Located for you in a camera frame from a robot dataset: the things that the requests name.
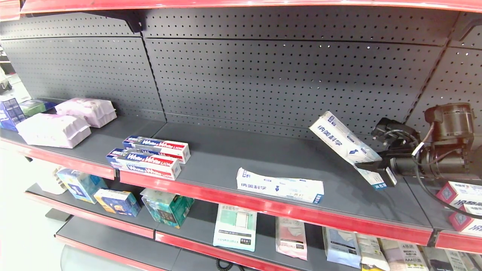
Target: pink mask package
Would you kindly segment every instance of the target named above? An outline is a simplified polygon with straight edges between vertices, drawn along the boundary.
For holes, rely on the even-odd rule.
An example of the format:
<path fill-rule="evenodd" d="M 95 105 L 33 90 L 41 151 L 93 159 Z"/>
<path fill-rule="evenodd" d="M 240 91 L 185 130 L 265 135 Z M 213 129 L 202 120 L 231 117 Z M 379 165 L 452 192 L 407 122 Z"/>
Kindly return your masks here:
<path fill-rule="evenodd" d="M 304 222 L 276 217 L 276 252 L 307 260 Z"/>

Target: pegboard panel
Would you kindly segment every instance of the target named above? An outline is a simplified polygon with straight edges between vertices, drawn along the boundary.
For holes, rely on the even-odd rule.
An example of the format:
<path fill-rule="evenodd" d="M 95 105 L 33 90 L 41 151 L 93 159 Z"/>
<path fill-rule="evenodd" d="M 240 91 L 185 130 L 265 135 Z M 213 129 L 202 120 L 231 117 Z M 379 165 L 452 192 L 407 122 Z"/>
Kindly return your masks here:
<path fill-rule="evenodd" d="M 430 126 L 424 119 L 426 109 L 448 103 L 470 103 L 477 117 L 474 120 L 475 132 L 482 133 L 481 85 L 482 51 L 448 48 L 407 125 L 425 135 Z"/>
<path fill-rule="evenodd" d="M 86 13 L 56 14 L 2 22 L 0 39 L 111 36 L 139 37 L 125 21 Z"/>
<path fill-rule="evenodd" d="M 403 121 L 440 47 L 329 41 L 147 39 L 164 111 L 308 128 L 332 111 L 368 135 Z"/>
<path fill-rule="evenodd" d="M 458 12 L 362 6 L 146 11 L 147 38 L 385 41 L 443 45 Z"/>
<path fill-rule="evenodd" d="M 141 38 L 6 40 L 2 46 L 32 96 L 162 111 Z"/>

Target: metal shelf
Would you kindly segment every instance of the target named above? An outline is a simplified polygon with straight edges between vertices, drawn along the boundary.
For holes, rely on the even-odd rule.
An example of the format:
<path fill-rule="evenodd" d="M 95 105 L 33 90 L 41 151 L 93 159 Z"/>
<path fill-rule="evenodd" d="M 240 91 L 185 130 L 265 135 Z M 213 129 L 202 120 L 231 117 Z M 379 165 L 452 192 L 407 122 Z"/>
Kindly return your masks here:
<path fill-rule="evenodd" d="M 154 137 L 189 143 L 192 156 L 177 180 L 121 171 L 121 182 L 421 245 L 433 232 L 406 183 L 377 192 L 321 141 L 177 123 L 166 124 Z M 318 206 L 237 190 L 240 167 L 322 180 L 325 197 Z"/>
<path fill-rule="evenodd" d="M 24 156 L 53 162 L 100 177 L 114 179 L 114 169 L 106 155 L 122 148 L 122 141 L 131 135 L 152 136 L 164 122 L 134 117 L 118 117 L 102 128 L 91 128 L 92 134 L 73 149 L 30 146 L 14 131 L 1 129 L 2 148 Z"/>

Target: white package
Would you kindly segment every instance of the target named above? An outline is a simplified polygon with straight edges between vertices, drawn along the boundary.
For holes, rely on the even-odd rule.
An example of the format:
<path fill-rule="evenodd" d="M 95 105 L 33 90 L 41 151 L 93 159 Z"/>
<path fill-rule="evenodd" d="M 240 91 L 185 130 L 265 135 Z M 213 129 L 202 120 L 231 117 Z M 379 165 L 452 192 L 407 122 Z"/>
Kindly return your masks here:
<path fill-rule="evenodd" d="M 257 215 L 258 213 L 252 210 L 220 204 L 214 226 L 213 246 L 253 252 L 256 242 Z"/>
<path fill-rule="evenodd" d="M 267 177 L 249 172 L 242 167 L 238 170 L 236 181 L 240 190 L 307 203 L 318 204 L 324 195 L 322 181 Z"/>
<path fill-rule="evenodd" d="M 73 98 L 55 106 L 58 115 L 84 117 L 87 123 L 100 128 L 117 117 L 111 101 Z"/>
<path fill-rule="evenodd" d="M 387 187 L 380 174 L 355 166 L 356 163 L 380 161 L 382 160 L 380 155 L 359 140 L 355 134 L 330 111 L 326 111 L 309 129 L 341 158 L 350 163 L 375 190 L 381 190 Z M 391 178 L 393 185 L 396 185 L 397 179 L 392 171 L 388 167 L 385 170 Z"/>
<path fill-rule="evenodd" d="M 91 134 L 88 123 L 74 116 L 35 114 L 16 126 L 29 145 L 73 148 Z"/>

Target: product package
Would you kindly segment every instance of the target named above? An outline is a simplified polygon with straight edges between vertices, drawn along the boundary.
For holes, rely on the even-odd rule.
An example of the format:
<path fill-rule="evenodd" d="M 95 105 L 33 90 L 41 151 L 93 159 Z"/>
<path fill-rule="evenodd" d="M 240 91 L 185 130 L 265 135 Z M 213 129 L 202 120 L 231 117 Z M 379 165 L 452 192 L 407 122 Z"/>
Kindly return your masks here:
<path fill-rule="evenodd" d="M 318 204 L 321 202 L 324 195 L 322 181 L 266 177 L 249 172 L 242 167 L 238 170 L 236 180 L 239 190 L 283 197 L 307 203 Z"/>
<path fill-rule="evenodd" d="M 141 192 L 142 202 L 152 218 L 177 229 L 181 228 L 194 199 L 146 188 Z"/>
<path fill-rule="evenodd" d="M 55 106 L 58 115 L 83 117 L 87 123 L 100 128 L 117 117 L 111 101 L 73 98 Z"/>
<path fill-rule="evenodd" d="M 428 271 L 428 265 L 416 244 L 381 239 L 391 271 Z"/>
<path fill-rule="evenodd" d="M 437 198 L 457 208 L 464 204 L 482 206 L 482 186 L 448 181 Z"/>
<path fill-rule="evenodd" d="M 141 210 L 131 192 L 99 189 L 94 197 L 109 213 L 136 217 Z"/>
<path fill-rule="evenodd" d="M 0 101 L 0 128 L 18 132 L 16 126 L 26 119 L 15 98 Z"/>
<path fill-rule="evenodd" d="M 380 161 L 382 158 L 368 145 L 359 140 L 342 122 L 340 122 L 330 111 L 326 111 L 311 127 L 310 130 L 316 134 L 324 143 L 334 150 L 345 161 L 353 167 L 370 183 L 375 190 L 382 190 L 387 187 L 379 173 L 359 169 L 355 163 Z M 397 179 L 387 167 L 386 172 L 392 184 L 397 184 Z"/>
<path fill-rule="evenodd" d="M 360 268 L 361 254 L 355 233 L 323 227 L 326 260 Z"/>
<path fill-rule="evenodd" d="M 91 134 L 89 125 L 84 119 L 43 113 L 17 124 L 17 130 L 29 145 L 69 149 Z"/>
<path fill-rule="evenodd" d="M 220 204 L 214 226 L 213 246 L 253 252 L 258 213 L 241 207 Z"/>
<path fill-rule="evenodd" d="M 356 234 L 361 253 L 362 270 L 390 271 L 387 260 L 383 255 L 378 238 L 364 234 Z"/>
<path fill-rule="evenodd" d="M 305 224 L 302 221 L 276 217 L 276 252 L 307 260 Z"/>
<path fill-rule="evenodd" d="M 482 206 L 464 204 L 459 209 L 469 214 L 482 216 Z M 482 219 L 454 212 L 449 216 L 449 220 L 456 231 L 482 236 Z"/>
<path fill-rule="evenodd" d="M 132 135 L 123 141 L 123 145 L 126 149 L 139 149 L 152 154 L 177 158 L 181 164 L 185 164 L 191 157 L 189 145 L 183 142 Z"/>
<path fill-rule="evenodd" d="M 126 169 L 168 180 L 176 180 L 181 172 L 179 160 L 169 156 L 128 150 L 119 154 L 115 159 L 122 165 L 121 170 Z"/>
<path fill-rule="evenodd" d="M 101 177 L 78 170 L 62 168 L 57 172 L 57 176 L 76 199 L 88 203 L 96 204 L 94 194 L 101 188 L 107 189 L 107 185 Z"/>

